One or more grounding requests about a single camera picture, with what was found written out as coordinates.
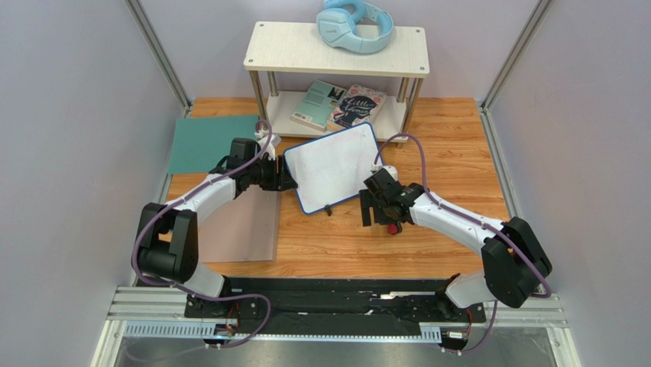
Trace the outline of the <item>red whiteboard eraser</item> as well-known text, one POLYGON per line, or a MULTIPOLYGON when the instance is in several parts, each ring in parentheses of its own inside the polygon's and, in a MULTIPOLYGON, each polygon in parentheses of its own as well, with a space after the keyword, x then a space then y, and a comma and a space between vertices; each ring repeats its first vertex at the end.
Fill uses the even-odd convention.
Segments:
POLYGON ((389 235, 398 235, 403 231, 402 225, 398 223, 391 223, 387 225, 387 233, 389 235))

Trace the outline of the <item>blue framed whiteboard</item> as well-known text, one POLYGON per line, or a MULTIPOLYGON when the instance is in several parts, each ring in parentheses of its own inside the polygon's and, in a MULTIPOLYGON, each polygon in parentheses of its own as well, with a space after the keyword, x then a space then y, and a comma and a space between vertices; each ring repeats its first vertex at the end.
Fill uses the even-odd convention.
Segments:
POLYGON ((296 197, 306 215, 358 195, 379 152, 373 127, 362 123, 288 148, 284 152, 296 197))

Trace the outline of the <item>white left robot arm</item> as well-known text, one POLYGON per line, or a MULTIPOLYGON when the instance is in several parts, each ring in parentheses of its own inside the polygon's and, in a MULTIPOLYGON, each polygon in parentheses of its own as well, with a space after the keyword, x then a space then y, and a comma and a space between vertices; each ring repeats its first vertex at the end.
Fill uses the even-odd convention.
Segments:
POLYGON ((229 279, 199 262, 199 226, 250 186, 280 192, 298 187, 284 156, 275 152, 280 137, 235 138, 230 152, 191 191, 141 211, 131 266, 153 286, 176 287, 199 299, 232 300, 229 279))

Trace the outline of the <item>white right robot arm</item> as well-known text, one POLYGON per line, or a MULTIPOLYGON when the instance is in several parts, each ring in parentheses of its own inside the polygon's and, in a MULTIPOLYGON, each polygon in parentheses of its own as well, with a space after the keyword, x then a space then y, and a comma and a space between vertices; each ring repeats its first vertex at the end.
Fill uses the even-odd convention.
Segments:
POLYGON ((376 169, 360 191, 364 226, 386 226, 391 235, 402 225, 441 233, 472 250, 482 261, 474 274, 455 274, 435 293, 443 310, 460 310, 498 301, 519 308, 529 297, 550 297, 547 277, 552 264, 530 224, 473 213, 452 204, 423 185, 403 185, 391 166, 376 169))

